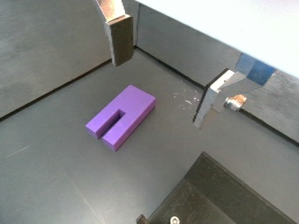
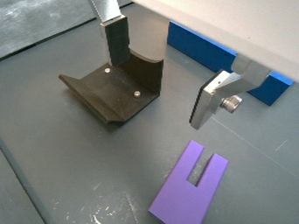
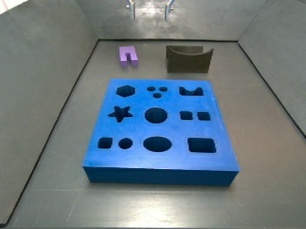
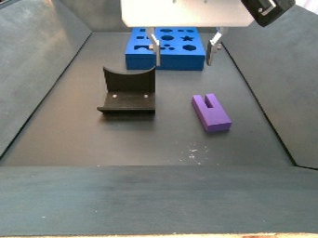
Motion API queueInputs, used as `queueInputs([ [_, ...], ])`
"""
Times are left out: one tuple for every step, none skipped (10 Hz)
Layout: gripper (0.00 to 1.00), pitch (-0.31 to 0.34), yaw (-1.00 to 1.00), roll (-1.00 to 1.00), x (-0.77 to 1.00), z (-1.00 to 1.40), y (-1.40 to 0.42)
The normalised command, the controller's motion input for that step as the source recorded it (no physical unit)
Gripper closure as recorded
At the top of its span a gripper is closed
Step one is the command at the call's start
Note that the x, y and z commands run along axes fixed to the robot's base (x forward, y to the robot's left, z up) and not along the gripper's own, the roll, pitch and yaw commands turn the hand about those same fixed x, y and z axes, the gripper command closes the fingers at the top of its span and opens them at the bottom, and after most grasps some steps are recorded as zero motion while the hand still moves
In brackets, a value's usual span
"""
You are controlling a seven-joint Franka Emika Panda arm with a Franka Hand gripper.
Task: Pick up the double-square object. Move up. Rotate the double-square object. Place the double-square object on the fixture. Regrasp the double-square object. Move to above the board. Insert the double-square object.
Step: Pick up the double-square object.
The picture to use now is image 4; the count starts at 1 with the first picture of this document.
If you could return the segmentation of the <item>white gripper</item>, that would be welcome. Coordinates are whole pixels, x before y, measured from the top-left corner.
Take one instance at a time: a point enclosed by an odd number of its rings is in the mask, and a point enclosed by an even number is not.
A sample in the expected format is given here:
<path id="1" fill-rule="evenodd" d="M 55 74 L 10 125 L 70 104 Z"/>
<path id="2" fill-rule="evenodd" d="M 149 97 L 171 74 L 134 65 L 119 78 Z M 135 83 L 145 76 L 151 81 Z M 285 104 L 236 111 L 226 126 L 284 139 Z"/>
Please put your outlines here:
<path id="1" fill-rule="evenodd" d="M 206 49 L 206 64 L 211 65 L 226 27 L 246 27 L 254 21 L 241 0 L 121 0 L 121 11 L 129 27 L 147 27 L 157 66 L 162 63 L 161 41 L 154 27 L 218 27 Z"/>

